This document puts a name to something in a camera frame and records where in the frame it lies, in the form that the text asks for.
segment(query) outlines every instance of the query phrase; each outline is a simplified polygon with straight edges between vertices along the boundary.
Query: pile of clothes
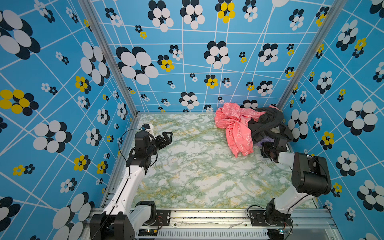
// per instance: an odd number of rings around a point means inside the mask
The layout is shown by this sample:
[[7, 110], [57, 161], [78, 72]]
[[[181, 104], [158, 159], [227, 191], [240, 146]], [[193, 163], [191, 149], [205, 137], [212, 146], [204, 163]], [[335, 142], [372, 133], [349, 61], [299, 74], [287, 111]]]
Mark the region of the pile of clothes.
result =
[[[283, 119], [283, 113], [273, 106], [250, 109], [224, 103], [216, 111], [215, 124], [225, 129], [228, 146], [237, 157], [239, 152], [244, 156], [253, 153], [253, 145], [261, 141], [273, 141], [276, 137], [292, 141], [292, 132], [282, 123]], [[280, 133], [271, 131], [275, 127]]]

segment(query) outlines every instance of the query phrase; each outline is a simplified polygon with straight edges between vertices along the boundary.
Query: white and black flower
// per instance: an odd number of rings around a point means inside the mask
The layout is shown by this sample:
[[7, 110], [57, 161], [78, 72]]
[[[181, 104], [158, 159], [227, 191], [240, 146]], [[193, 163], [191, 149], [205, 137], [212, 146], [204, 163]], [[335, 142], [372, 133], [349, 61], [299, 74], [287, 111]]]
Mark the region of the white and black flower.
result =
[[204, 58], [208, 64], [213, 64], [215, 69], [220, 69], [222, 65], [229, 63], [228, 48], [224, 41], [217, 44], [215, 41], [210, 41], [207, 48], [208, 51], [204, 53]]
[[90, 144], [91, 146], [99, 145], [99, 141], [101, 141], [101, 134], [99, 129], [93, 128], [92, 130], [88, 130], [86, 132], [86, 135], [87, 135], [87, 138], [85, 142], [87, 144]]
[[49, 124], [39, 123], [34, 129], [38, 138], [33, 141], [33, 147], [50, 153], [63, 152], [65, 144], [72, 139], [72, 134], [66, 130], [67, 125], [64, 122], [53, 120]]
[[[94, 83], [103, 86], [104, 78], [109, 78], [110, 72], [109, 68], [105, 65], [106, 60], [101, 48], [98, 46], [92, 47], [89, 43], [83, 42], [81, 49], [85, 56], [80, 61], [81, 68], [86, 74], [92, 77]], [[98, 62], [98, 69], [95, 67], [96, 61]]]
[[259, 52], [260, 62], [264, 63], [264, 66], [268, 66], [277, 61], [277, 54], [279, 53], [277, 47], [278, 45], [276, 43], [272, 45], [269, 43], [264, 44], [263, 50]]
[[358, 169], [356, 164], [358, 158], [355, 154], [349, 154], [347, 151], [342, 151], [341, 156], [337, 158], [336, 167], [340, 169], [340, 174], [347, 176], [355, 176]]
[[377, 108], [376, 103], [362, 103], [357, 100], [351, 105], [351, 110], [345, 114], [344, 125], [351, 128], [353, 135], [360, 135], [362, 131], [371, 132], [377, 123], [377, 116], [373, 113]]
[[306, 111], [299, 111], [294, 109], [291, 114], [291, 119], [288, 121], [288, 128], [292, 131], [293, 142], [299, 141], [299, 138], [305, 139], [308, 135], [308, 113]]
[[363, 206], [372, 210], [384, 211], [384, 187], [376, 185], [371, 180], [365, 180], [364, 185], [359, 187], [357, 196], [363, 200]]
[[32, 38], [32, 28], [11, 10], [0, 11], [0, 45], [20, 59], [29, 59], [30, 51], [40, 52], [40, 44]]
[[160, 27], [160, 30], [165, 33], [168, 31], [168, 27], [173, 26], [173, 20], [170, 18], [170, 11], [164, 1], [160, 0], [157, 3], [153, 0], [148, 3], [150, 11], [148, 12], [148, 18], [152, 21], [155, 27]]
[[[151, 63], [151, 57], [141, 47], [132, 48], [132, 52], [125, 47], [118, 47], [116, 55], [121, 60], [118, 66], [123, 76], [133, 78], [141, 85], [147, 85], [149, 78], [156, 78], [159, 75], [159, 71]], [[136, 62], [140, 64], [141, 70], [133, 69]]]
[[197, 100], [197, 96], [193, 92], [181, 93], [180, 96], [181, 98], [179, 99], [179, 102], [182, 106], [187, 107], [188, 109], [193, 109], [200, 104]]
[[180, 9], [180, 15], [183, 17], [185, 24], [190, 24], [193, 30], [199, 27], [199, 24], [205, 22], [203, 16], [203, 7], [199, 0], [183, 0], [183, 8]]
[[347, 50], [348, 45], [351, 45], [356, 40], [356, 35], [359, 32], [359, 29], [356, 27], [358, 24], [357, 19], [353, 20], [351, 23], [346, 23], [341, 28], [341, 33], [337, 38], [336, 47], [340, 48], [342, 51]]

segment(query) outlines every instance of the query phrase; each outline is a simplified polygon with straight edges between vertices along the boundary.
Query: black cable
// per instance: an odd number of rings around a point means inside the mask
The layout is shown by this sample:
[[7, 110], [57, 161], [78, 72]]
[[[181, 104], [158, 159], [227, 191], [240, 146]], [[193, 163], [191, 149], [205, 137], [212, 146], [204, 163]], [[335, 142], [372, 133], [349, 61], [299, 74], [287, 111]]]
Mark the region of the black cable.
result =
[[288, 227], [289, 227], [291, 230], [289, 231], [288, 236], [287, 236], [284, 240], [286, 240], [286, 239], [289, 237], [289, 235], [291, 235], [291, 232], [292, 232], [292, 229], [293, 229], [293, 220], [292, 220], [292, 218], [290, 218], [290, 219], [291, 219], [291, 222], [292, 222], [292, 227], [290, 227], [290, 226], [288, 225]]
[[247, 208], [247, 216], [248, 216], [248, 218], [251, 218], [250, 215], [248, 215], [248, 211], [249, 211], [249, 209], [250, 209], [251, 207], [259, 207], [259, 208], [261, 208], [261, 209], [265, 209], [265, 208], [263, 208], [263, 207], [260, 207], [259, 205], [250, 205], [250, 206]]
[[157, 161], [157, 156], [158, 156], [158, 153], [156, 153], [156, 160], [151, 164], [151, 165], [149, 165], [150, 167], [152, 167], [153, 166], [153, 164], [155, 164], [156, 163], [156, 161]]

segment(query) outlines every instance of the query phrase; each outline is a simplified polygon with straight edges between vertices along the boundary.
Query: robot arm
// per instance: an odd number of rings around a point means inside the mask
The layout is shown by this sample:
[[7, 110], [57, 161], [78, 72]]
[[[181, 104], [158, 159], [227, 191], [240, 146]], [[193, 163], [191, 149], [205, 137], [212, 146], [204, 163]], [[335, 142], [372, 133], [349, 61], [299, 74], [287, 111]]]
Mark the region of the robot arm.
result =
[[151, 156], [172, 143], [172, 132], [153, 137], [148, 131], [135, 134], [135, 148], [129, 153], [126, 169], [112, 200], [102, 214], [92, 216], [89, 223], [91, 240], [133, 240], [140, 227], [156, 219], [154, 202], [139, 202], [129, 213], [136, 191], [151, 166]]
[[281, 147], [274, 147], [279, 146], [279, 142], [280, 139], [276, 139], [274, 144], [266, 144], [268, 148], [265, 143], [262, 147], [264, 156], [273, 156], [273, 162], [292, 168], [292, 185], [279, 197], [272, 198], [266, 206], [265, 221], [272, 226], [287, 222], [293, 210], [304, 201], [331, 191], [331, 179], [325, 158], [300, 152], [287, 153]]

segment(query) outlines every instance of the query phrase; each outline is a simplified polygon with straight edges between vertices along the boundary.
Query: yellow flower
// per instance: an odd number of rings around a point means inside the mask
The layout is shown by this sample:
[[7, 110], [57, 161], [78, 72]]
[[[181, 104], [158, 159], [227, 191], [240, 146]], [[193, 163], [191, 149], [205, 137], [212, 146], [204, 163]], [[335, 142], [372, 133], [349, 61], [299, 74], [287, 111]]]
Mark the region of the yellow flower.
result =
[[23, 165], [19, 165], [18, 167], [13, 168], [13, 175], [21, 176], [24, 171], [25, 171], [25, 167], [23, 167]]
[[140, 37], [142, 39], [145, 39], [145, 38], [147, 38], [147, 34], [143, 31], [143, 32], [140, 33]]
[[359, 39], [357, 44], [355, 45], [355, 49], [357, 49], [357, 51], [362, 50], [362, 48], [367, 45], [366, 41], [367, 41], [367, 38]]
[[338, 192], [338, 193], [342, 193], [343, 191], [342, 191], [342, 186], [340, 185], [340, 184], [338, 184], [338, 183], [335, 183], [334, 185], [333, 185], [333, 188], [335, 189], [335, 192]]
[[292, 54], [294, 54], [295, 53], [295, 50], [294, 49], [290, 49], [288, 52], [287, 52], [287, 54], [289, 55], [289, 56], [291, 56]]

